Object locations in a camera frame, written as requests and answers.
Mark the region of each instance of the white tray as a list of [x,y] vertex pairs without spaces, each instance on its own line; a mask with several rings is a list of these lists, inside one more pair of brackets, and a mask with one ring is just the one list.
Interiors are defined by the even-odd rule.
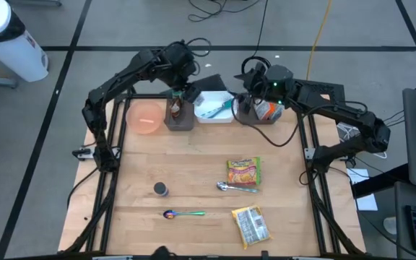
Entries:
[[[203,91],[200,94],[203,98],[203,102],[200,105],[195,106],[195,116],[199,123],[201,124],[225,124],[230,123],[234,119],[232,111],[230,108],[226,108],[223,111],[219,112],[214,118],[202,118],[200,115],[203,115],[206,112],[210,112],[216,108],[221,107],[221,105],[228,101],[229,99],[234,98],[227,91]],[[237,113],[237,105],[234,104],[234,113]]]

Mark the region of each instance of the small black cylinder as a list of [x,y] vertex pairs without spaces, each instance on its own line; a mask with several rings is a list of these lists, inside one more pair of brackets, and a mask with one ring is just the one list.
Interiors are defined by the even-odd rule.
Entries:
[[166,185],[162,182],[158,182],[153,186],[153,190],[156,194],[160,196],[167,196],[169,194],[168,188],[166,188]]

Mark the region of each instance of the wooden tabletop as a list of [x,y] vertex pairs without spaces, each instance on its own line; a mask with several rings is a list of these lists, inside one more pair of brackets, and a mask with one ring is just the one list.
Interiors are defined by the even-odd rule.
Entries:
[[[165,100],[134,100],[131,106],[149,101],[165,109]],[[122,110],[123,105],[118,113],[115,140]],[[110,112],[111,104],[108,105],[109,116]],[[259,128],[276,143],[282,143],[291,135],[296,123],[296,114],[286,110],[276,123]],[[316,116],[316,125],[321,145],[339,141],[333,120]],[[87,132],[85,143],[90,142],[92,135]],[[107,254],[150,255],[164,245],[178,255],[260,256],[262,250],[268,250],[271,256],[318,256],[308,187],[298,182],[298,176],[305,170],[302,149],[299,132],[287,146],[278,148],[255,130],[237,122],[196,122],[192,131],[181,132],[169,131],[162,123],[149,135],[138,135],[128,129]],[[217,189],[216,182],[227,178],[227,160],[255,156],[261,158],[262,169],[258,194]],[[331,166],[346,171],[343,162],[333,162]],[[92,160],[80,162],[75,182],[94,168]],[[72,196],[59,250],[70,246],[91,218],[98,176],[91,177]],[[335,220],[364,251],[347,176],[331,169],[326,178]],[[169,197],[159,197],[153,191],[154,184],[159,181],[169,188]],[[260,206],[274,239],[244,250],[231,211],[251,205]],[[167,209],[204,210],[207,214],[167,220],[162,216]],[[332,251],[328,226],[324,218],[322,220],[327,251]],[[98,248],[102,226],[101,222],[95,248]]]

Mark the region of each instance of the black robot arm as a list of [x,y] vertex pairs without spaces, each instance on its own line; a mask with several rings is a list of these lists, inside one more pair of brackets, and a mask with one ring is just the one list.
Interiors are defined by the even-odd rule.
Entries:
[[359,129],[360,134],[332,147],[319,146],[308,150],[311,168],[325,173],[333,160],[354,156],[359,152],[384,152],[388,148],[391,131],[384,122],[370,111],[356,109],[344,103],[332,103],[314,92],[305,80],[293,79],[293,73],[284,66],[274,65],[266,69],[258,63],[247,74],[236,76],[252,98],[283,104],[285,108],[311,115],[313,113],[332,118]]
[[161,80],[175,91],[190,93],[190,96],[185,98],[191,102],[199,94],[199,91],[191,89],[191,84],[187,82],[195,71],[194,55],[182,40],[163,49],[138,52],[125,69],[90,91],[82,114],[96,141],[93,157],[100,171],[113,171],[118,167],[118,161],[105,136],[105,104],[131,89],[137,82],[153,82],[155,79]]

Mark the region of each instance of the concrete floor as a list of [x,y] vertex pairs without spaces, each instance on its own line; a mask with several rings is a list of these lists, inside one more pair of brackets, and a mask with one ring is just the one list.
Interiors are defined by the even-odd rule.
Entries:
[[[416,29],[416,0],[402,1]],[[71,0],[62,7],[14,4],[14,11],[42,46],[49,51],[50,74],[35,83],[20,82],[16,90],[0,87],[0,240],[17,192],[27,170],[33,148],[45,120],[53,91],[62,86],[56,109],[34,170],[25,202],[14,228],[6,257],[54,254],[57,251],[66,198],[73,186],[78,162],[71,156],[85,136],[81,116],[87,92],[121,70],[135,54],[128,51],[75,51],[71,63],[64,62],[75,28],[90,3],[78,46],[165,46],[181,38],[206,37],[215,46],[235,46],[239,51],[213,51],[200,58],[201,74],[221,73],[229,87],[241,83],[232,78],[258,40],[265,0],[238,14],[222,13],[200,23],[187,20],[196,13],[181,0]],[[229,1],[228,9],[246,3]],[[311,46],[319,29],[326,2],[322,0],[269,0],[261,39],[262,46]],[[415,46],[395,0],[334,0],[320,46]],[[346,98],[368,105],[380,118],[402,109],[401,91],[416,87],[416,51],[318,51],[310,78],[345,85]],[[306,76],[308,51],[260,51],[273,64],[283,64]],[[68,73],[61,75],[61,68]],[[138,92],[166,90],[162,84],[140,84]],[[392,129],[388,159],[369,154],[360,158],[381,170],[407,161],[403,125]],[[379,174],[369,168],[371,176]],[[394,212],[394,192],[376,194],[379,210],[366,213],[381,225]],[[368,252],[375,256],[396,256],[395,247],[384,240],[365,220],[361,225]]]

